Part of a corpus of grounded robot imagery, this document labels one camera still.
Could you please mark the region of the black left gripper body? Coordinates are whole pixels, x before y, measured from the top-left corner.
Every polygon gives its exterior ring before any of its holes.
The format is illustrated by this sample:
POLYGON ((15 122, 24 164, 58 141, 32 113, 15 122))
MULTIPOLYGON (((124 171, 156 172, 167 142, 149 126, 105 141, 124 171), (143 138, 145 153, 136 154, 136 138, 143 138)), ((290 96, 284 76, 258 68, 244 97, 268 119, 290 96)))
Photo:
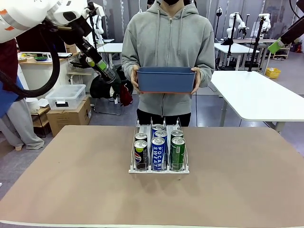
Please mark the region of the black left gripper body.
POLYGON ((87 23, 86 19, 76 19, 71 22, 71 28, 74 33, 74 41, 76 46, 81 50, 81 51, 86 51, 90 44, 85 41, 84 37, 88 36, 92 28, 90 25, 87 23))

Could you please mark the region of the blue plastic bin orange handles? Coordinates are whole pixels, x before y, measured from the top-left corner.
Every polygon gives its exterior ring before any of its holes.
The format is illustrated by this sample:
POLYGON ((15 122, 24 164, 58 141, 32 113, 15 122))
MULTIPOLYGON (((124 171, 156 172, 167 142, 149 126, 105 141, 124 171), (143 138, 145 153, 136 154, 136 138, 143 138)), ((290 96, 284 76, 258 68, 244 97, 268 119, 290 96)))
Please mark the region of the blue plastic bin orange handles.
POLYGON ((141 67, 137 76, 140 92, 189 94, 196 73, 190 67, 141 67))

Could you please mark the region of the person's right forearm grey sleeve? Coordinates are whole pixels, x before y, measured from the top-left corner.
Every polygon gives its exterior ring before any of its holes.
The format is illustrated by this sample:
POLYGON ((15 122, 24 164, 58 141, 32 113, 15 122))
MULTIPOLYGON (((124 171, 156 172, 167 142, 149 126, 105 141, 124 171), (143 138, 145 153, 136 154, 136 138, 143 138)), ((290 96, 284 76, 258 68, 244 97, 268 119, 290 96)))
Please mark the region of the person's right forearm grey sleeve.
POLYGON ((133 65, 136 65, 136 64, 133 64, 133 63, 131 63, 131 64, 130 63, 123 63, 122 64, 124 74, 129 81, 131 81, 131 71, 132 71, 133 65))

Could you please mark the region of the person's left forearm grey sleeve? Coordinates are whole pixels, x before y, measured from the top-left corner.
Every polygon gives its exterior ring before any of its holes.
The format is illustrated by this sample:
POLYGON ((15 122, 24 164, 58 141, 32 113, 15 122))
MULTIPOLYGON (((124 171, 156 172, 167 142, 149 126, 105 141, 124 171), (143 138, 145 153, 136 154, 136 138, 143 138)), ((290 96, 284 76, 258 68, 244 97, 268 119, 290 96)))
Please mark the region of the person's left forearm grey sleeve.
POLYGON ((215 71, 215 63, 207 63, 207 64, 200 64, 196 67, 199 68, 200 72, 200 88, 205 88, 209 86, 209 83, 212 79, 212 74, 215 71))

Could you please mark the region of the person's left hand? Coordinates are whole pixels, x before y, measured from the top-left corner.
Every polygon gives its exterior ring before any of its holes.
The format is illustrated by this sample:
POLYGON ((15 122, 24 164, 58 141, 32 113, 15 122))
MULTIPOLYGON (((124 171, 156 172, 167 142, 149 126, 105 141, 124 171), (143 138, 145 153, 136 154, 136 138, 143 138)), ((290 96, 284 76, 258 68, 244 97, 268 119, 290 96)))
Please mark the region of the person's left hand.
POLYGON ((201 83, 201 74, 200 74, 200 69, 198 67, 193 67, 191 68, 191 71, 195 73, 195 80, 194 80, 194 85, 193 85, 193 90, 191 92, 191 95, 197 92, 200 83, 201 83))

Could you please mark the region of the black backpack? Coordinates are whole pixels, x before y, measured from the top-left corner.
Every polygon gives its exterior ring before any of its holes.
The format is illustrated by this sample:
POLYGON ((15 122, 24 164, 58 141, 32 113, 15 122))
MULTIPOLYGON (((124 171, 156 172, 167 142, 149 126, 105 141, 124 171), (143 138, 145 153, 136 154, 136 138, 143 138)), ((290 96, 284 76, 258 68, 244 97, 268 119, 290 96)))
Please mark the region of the black backpack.
POLYGON ((93 79, 90 86, 90 95, 92 98, 116 98, 120 94, 120 89, 124 76, 122 67, 114 67, 116 74, 115 80, 112 83, 107 83, 101 76, 97 76, 93 79))

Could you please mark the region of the black tripod stand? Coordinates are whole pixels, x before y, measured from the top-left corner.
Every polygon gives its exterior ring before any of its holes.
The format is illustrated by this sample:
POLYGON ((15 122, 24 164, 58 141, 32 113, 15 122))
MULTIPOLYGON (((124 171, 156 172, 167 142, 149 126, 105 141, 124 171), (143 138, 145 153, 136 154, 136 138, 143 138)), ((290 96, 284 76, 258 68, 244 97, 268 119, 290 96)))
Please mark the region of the black tripod stand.
POLYGON ((248 68, 248 72, 252 71, 252 66, 253 66, 253 63, 254 63, 254 60, 255 60, 255 55, 256 55, 256 52, 257 52, 257 46, 259 44, 260 34, 261 34, 261 31, 262 31, 262 26, 263 26, 264 21, 266 19, 265 16, 263 16, 262 14, 259 14, 258 17, 260 18, 259 28, 258 28, 257 36, 255 38, 254 48, 253 48, 253 52, 252 52, 252 56, 251 56, 251 60, 250 60, 249 68, 248 68))

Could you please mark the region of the clear plastic storage box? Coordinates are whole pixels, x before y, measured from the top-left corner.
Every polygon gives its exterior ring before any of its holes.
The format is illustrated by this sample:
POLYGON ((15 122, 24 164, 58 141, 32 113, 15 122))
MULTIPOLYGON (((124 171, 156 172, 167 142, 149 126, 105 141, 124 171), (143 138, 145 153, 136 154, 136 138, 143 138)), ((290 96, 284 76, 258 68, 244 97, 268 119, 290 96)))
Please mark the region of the clear plastic storage box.
POLYGON ((51 110, 75 110, 86 98, 86 85, 61 85, 46 95, 51 110))

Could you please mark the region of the dark red bag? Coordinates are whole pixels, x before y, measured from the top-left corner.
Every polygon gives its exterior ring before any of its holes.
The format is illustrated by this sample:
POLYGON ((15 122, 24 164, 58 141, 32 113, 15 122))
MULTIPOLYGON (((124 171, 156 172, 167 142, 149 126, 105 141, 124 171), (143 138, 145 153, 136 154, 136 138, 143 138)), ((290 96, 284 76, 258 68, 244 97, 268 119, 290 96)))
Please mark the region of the dark red bag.
POLYGON ((120 86, 120 93, 119 93, 119 98, 120 98, 120 103, 121 106, 128 106, 133 102, 133 86, 129 86, 127 84, 123 84, 120 86))

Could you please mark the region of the wooden top white desk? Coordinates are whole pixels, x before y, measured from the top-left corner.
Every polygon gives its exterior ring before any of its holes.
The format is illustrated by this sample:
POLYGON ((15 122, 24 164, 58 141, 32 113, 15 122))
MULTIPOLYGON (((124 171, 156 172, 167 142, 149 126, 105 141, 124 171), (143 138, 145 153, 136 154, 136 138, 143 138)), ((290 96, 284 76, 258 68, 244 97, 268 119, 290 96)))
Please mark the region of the wooden top white desk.
MULTIPOLYGON (((67 73, 70 69, 70 61, 76 60, 79 54, 80 52, 77 52, 69 58, 60 59, 60 74, 53 88, 69 84, 67 73)), ((53 69, 51 62, 38 63, 33 59, 22 62, 19 65, 24 75, 23 81, 26 82, 29 90, 38 89, 46 84, 53 69)))

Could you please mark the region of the large brown cardboard box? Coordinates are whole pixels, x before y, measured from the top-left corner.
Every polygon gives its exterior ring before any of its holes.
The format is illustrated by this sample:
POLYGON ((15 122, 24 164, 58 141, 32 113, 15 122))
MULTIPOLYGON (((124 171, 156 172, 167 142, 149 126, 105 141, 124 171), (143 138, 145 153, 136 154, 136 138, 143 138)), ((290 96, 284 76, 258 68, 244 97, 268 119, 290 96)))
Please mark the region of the large brown cardboard box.
POLYGON ((55 137, 66 125, 88 125, 92 117, 89 97, 83 100, 75 110, 50 110, 47 119, 55 137))

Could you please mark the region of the low wooden shelf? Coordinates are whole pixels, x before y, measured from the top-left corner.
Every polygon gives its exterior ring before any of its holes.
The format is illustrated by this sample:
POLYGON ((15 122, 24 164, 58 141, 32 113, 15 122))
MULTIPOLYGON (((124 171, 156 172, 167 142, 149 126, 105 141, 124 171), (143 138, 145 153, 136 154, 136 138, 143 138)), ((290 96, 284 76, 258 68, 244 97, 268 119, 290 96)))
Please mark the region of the low wooden shelf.
POLYGON ((30 111, 34 132, 42 138, 46 138, 46 136, 51 132, 47 118, 47 113, 49 110, 49 107, 44 107, 40 108, 39 110, 30 111))

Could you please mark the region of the large white table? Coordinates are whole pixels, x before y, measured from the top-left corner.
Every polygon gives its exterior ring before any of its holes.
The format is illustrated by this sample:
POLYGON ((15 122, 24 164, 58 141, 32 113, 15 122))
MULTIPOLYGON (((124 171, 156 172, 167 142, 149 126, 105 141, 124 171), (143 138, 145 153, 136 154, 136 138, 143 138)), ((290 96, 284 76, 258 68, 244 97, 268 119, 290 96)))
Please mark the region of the large white table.
POLYGON ((227 107, 245 121, 263 122, 280 133, 286 122, 304 122, 304 98, 252 71, 215 71, 211 83, 223 97, 219 125, 227 107))

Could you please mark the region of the person in grey hoodie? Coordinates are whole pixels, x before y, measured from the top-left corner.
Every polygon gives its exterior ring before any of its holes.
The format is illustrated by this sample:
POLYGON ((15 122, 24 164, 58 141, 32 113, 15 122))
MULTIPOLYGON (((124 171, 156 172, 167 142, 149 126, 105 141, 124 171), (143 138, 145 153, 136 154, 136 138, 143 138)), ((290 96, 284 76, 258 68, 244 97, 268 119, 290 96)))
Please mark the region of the person in grey hoodie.
MULTIPOLYGON (((184 0, 161 0, 130 20, 123 40, 122 64, 141 67, 196 67, 215 63, 214 31, 195 4, 184 0)), ((189 94, 137 92, 140 124, 180 124, 191 117, 189 94)))

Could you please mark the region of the person in maroon top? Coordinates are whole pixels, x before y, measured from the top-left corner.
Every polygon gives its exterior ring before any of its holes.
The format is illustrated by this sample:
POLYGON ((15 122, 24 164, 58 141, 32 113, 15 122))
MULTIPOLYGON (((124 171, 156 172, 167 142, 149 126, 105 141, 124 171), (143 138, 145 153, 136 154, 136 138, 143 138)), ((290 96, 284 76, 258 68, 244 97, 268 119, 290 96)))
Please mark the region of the person in maroon top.
MULTIPOLYGON (((13 82, 22 88, 18 77, 18 56, 16 40, 0 43, 0 72, 9 76, 13 82)), ((0 131, 8 143, 21 151, 38 150, 45 142, 39 138, 33 129, 32 117, 26 100, 12 92, 7 84, 0 81, 0 131)))

